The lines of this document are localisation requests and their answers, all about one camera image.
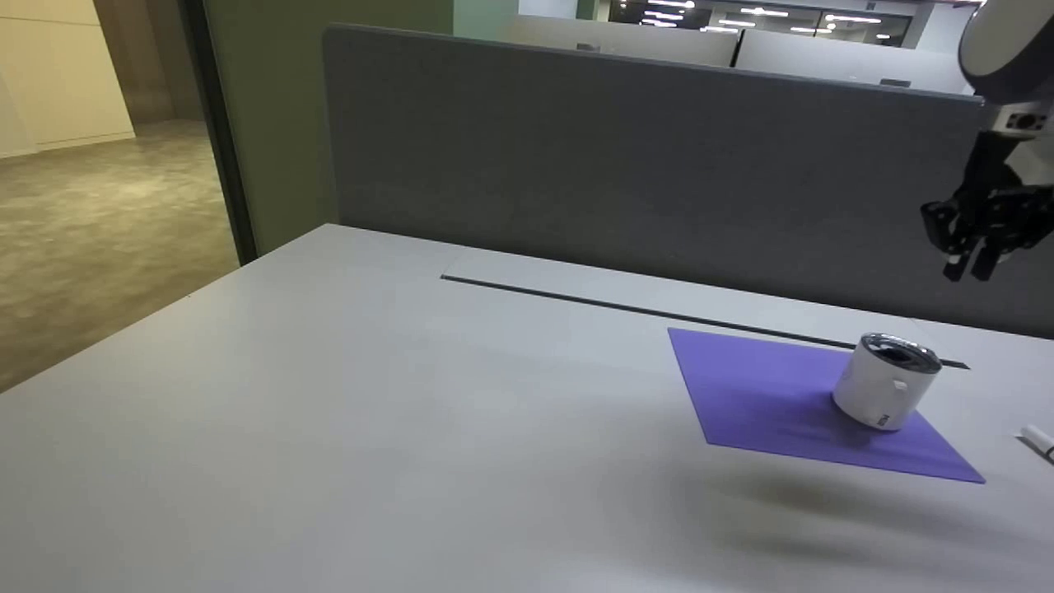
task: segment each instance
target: ceiling light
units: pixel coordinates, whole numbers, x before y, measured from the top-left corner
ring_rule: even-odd
[[[828,21],[846,21],[846,22],[870,22],[878,24],[882,22],[882,19],[873,19],[868,17],[843,17],[842,15],[827,15],[824,20]]]
[[[648,4],[659,4],[660,6],[677,6],[679,8],[695,8],[696,3],[691,0],[687,2],[675,2],[674,0],[648,0]]]
[[[681,15],[667,15],[666,13],[660,13],[658,11],[644,11],[644,14],[649,17],[656,17],[657,19],[666,19],[670,21],[679,21],[684,18]]]
[[[757,8],[740,8],[739,12],[744,15],[756,15],[759,17],[785,17],[788,14],[782,11],[766,11],[761,6],[758,6]]]

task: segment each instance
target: black groove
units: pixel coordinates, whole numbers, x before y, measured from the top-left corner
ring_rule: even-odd
[[[851,344],[848,342],[839,342],[837,340],[827,340],[825,338],[816,338],[814,336],[803,336],[801,334],[790,334],[788,332],[779,332],[777,330],[766,330],[764,328],[755,328],[753,325],[741,325],[738,323],[728,323],[726,321],[718,321],[713,319],[697,318],[694,316],[685,316],[682,314],[671,314],[669,312],[660,312],[658,310],[648,310],[645,308],[635,308],[632,305],[620,305],[619,303],[609,303],[607,301],[598,301],[596,299],[585,299],[583,296],[572,296],[570,294],[561,294],[560,292],[548,292],[546,290],[538,290],[535,288],[524,288],[522,285],[511,285],[508,283],[497,283],[495,281],[487,281],[483,279],[473,279],[470,277],[462,277],[449,274],[443,274],[440,276],[441,279],[446,279],[449,281],[456,281],[460,283],[468,283],[471,285],[479,285],[482,288],[492,288],[495,290],[505,290],[506,292],[519,292],[520,294],[530,294],[531,296],[542,296],[543,299],[553,299],[555,301],[566,301],[568,303],[578,303],[580,305],[589,305],[592,308],[604,308],[605,310],[614,310],[617,312],[626,312],[629,314],[639,314],[643,316],[651,316],[664,319],[671,319],[675,321],[684,321],[688,323],[701,323],[703,325],[713,325],[715,328],[723,328],[725,330],[736,330],[739,332],[749,332],[752,334],[761,334],[763,336],[772,336],[774,338],[786,338],[788,340],[797,340],[799,342],[808,342],[811,344],[820,344],[823,347],[834,347],[836,349],[843,349],[846,351],[852,351],[856,349],[856,344]],[[955,360],[940,359],[941,364],[944,367],[951,367],[952,369],[962,369],[970,371],[970,368],[965,363],[961,363]]]

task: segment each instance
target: marker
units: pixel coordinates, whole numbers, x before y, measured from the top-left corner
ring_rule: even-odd
[[[1029,442],[1032,447],[1036,448],[1039,455],[1042,455],[1047,459],[1054,461],[1054,439],[1050,435],[1043,433],[1033,424],[1021,429],[1021,438]]]

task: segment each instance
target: white mug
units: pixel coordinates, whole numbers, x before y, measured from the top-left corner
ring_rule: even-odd
[[[835,386],[835,404],[879,431],[899,431],[940,372],[936,353],[887,334],[865,334]]]

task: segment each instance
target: gray desk divider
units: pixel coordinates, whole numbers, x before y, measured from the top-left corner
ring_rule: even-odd
[[[351,25],[324,58],[341,223],[1054,336],[1050,244],[953,283],[926,241],[972,97]]]

